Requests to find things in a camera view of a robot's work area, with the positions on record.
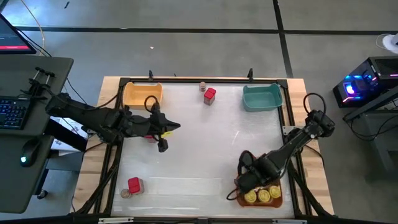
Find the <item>gray floor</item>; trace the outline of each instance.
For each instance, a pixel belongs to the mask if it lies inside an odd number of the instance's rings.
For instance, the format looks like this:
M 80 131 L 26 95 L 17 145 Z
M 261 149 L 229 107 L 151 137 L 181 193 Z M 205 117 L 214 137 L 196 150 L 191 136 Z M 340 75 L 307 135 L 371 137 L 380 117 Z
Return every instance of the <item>gray floor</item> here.
M 271 0 L 74 0 L 66 9 L 67 1 L 25 1 L 43 26 L 276 28 Z M 395 0 L 279 0 L 284 27 L 292 30 L 398 30 L 397 4 Z M 18 0 L 10 0 L 3 14 L 16 26 L 35 26 Z M 38 32 L 27 33 L 41 44 Z M 286 77 L 275 34 L 46 32 L 45 36 L 51 54 L 75 59 L 70 80 L 88 103 L 96 103 L 105 75 L 147 75 L 149 69 L 160 76 L 243 77 L 252 67 L 256 77 Z M 320 141 L 335 213 L 397 223 L 397 183 L 366 182 L 365 175 L 374 168 L 371 150 L 342 122 L 347 110 L 337 107 L 331 93 L 366 57 L 391 55 L 375 46 L 376 37 L 287 35 L 286 39 L 294 77 L 304 78 L 307 91 L 326 98 L 328 115 L 337 125 L 332 137 Z M 316 99 L 310 104 L 321 106 Z M 54 172 L 45 183 L 54 192 L 52 198 L 32 199 L 22 215 L 0 214 L 0 219 L 68 213 L 77 175 Z

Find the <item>white tabletop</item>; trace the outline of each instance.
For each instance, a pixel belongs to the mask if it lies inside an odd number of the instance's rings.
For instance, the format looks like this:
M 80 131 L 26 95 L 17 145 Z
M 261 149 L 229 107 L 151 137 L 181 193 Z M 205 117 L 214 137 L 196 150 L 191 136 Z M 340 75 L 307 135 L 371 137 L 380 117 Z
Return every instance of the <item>white tabletop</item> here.
M 169 149 L 163 153 L 144 138 L 124 140 L 112 216 L 294 217 L 287 174 L 280 180 L 284 202 L 279 208 L 243 208 L 226 200 L 235 188 L 240 153 L 260 156 L 282 146 L 277 110 L 246 112 L 241 84 L 207 84 L 217 91 L 211 106 L 203 103 L 197 83 L 162 85 L 161 111 L 181 128 L 166 137 Z M 132 112 L 149 116 L 145 110 Z M 144 181 L 145 192 L 121 198 L 132 177 Z

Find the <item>teal bowl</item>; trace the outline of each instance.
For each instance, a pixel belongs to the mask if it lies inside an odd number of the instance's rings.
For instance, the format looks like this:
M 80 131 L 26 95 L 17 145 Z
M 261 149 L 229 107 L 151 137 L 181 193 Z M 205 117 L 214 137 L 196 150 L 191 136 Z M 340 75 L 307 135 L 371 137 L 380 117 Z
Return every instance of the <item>teal bowl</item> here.
M 243 107 L 248 112 L 270 111 L 282 105 L 279 85 L 243 87 Z

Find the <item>red block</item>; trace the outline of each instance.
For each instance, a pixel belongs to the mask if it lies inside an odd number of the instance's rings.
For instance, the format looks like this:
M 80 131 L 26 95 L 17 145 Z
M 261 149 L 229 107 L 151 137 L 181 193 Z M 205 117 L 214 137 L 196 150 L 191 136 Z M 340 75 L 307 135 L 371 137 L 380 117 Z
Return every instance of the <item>red block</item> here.
M 138 177 L 133 177 L 128 180 L 130 194 L 141 194 L 144 192 L 144 184 Z
M 213 88 L 207 89 L 205 93 L 204 103 L 206 103 L 207 105 L 211 105 L 215 99 L 216 99 L 216 90 Z

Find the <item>computer screen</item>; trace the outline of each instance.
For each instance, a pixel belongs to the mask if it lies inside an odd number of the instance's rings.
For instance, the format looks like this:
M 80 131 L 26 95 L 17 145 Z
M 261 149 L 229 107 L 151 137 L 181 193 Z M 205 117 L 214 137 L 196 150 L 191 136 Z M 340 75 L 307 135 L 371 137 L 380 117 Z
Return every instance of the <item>computer screen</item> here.
M 0 54 L 36 54 L 36 50 L 1 14 Z

